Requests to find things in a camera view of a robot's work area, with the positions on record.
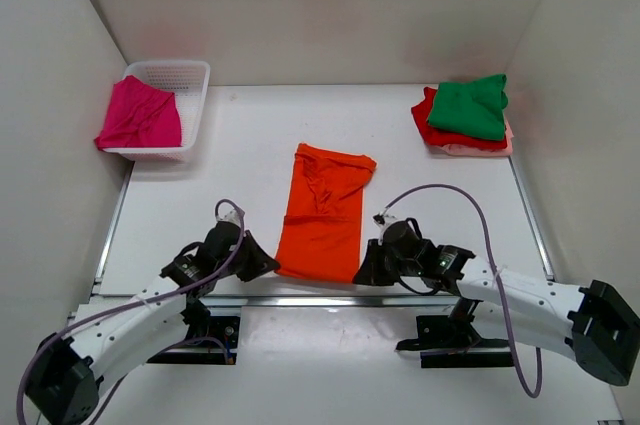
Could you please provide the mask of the orange t-shirt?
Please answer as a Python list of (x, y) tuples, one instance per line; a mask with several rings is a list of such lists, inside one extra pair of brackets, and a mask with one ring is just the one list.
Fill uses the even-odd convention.
[(298, 145), (276, 252), (279, 275), (352, 281), (360, 266), (364, 188), (376, 167), (365, 155)]

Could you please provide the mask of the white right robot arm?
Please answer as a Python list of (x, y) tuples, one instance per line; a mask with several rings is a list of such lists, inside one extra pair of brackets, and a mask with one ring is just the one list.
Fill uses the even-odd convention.
[(490, 263), (453, 245), (434, 245), (413, 218), (385, 219), (369, 240), (357, 285), (404, 286), (408, 277), (457, 301), (449, 312), (420, 315), (417, 335), (397, 343), (424, 368), (511, 367), (511, 341), (552, 351), (590, 376), (626, 386), (639, 354), (639, 317), (611, 285), (587, 287), (494, 273)]

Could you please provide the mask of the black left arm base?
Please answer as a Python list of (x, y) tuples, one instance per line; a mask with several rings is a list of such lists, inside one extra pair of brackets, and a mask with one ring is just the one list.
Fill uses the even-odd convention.
[(239, 315), (212, 315), (204, 304), (198, 302), (188, 304), (183, 316), (188, 326), (184, 340), (151, 357), (149, 364), (236, 364)]

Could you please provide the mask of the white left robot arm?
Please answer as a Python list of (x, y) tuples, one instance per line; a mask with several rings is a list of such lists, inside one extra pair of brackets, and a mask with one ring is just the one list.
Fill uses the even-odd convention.
[(24, 396), (51, 424), (83, 423), (102, 394), (130, 371), (171, 347), (208, 338), (211, 315), (201, 299), (218, 280), (249, 282), (279, 267), (250, 232), (218, 222), (124, 307), (43, 340), (26, 374)]

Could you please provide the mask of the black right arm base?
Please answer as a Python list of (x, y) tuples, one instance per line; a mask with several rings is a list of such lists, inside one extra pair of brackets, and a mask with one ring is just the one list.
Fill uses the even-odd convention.
[(479, 304), (459, 299), (451, 312), (417, 316), (417, 336), (399, 341), (395, 351), (417, 352), (422, 369), (513, 367), (507, 340), (485, 338), (474, 326)]

